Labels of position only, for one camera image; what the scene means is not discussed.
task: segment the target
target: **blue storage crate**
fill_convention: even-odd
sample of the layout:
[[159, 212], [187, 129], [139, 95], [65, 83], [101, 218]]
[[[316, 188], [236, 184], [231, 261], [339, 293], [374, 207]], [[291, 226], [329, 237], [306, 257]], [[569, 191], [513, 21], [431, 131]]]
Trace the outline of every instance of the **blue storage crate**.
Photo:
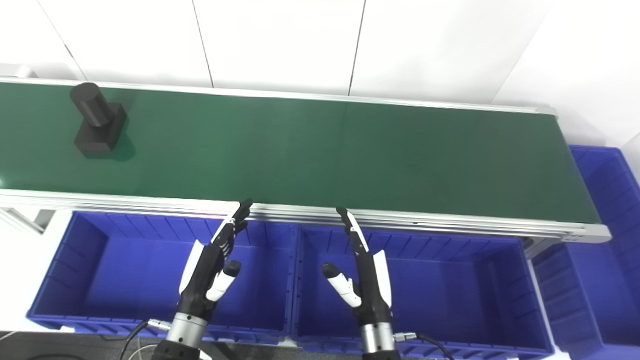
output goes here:
[[571, 151], [613, 239], [534, 259], [554, 339], [573, 360], [640, 359], [640, 189], [619, 149]]
[[[142, 319], [173, 320], [196, 239], [220, 220], [74, 213], [28, 318], [50, 329], [128, 334]], [[276, 343], [289, 333], [298, 227], [250, 222], [230, 259], [238, 278], [218, 302], [206, 339]], [[147, 327], [146, 336], [163, 336]]]
[[[553, 353], [520, 239], [364, 231], [385, 249], [396, 332], [423, 332], [458, 359], [541, 359]], [[291, 337], [305, 350], [359, 353], [351, 308], [321, 272], [332, 261], [357, 278], [342, 228], [303, 226]], [[443, 357], [432, 344], [396, 344], [404, 356]]]

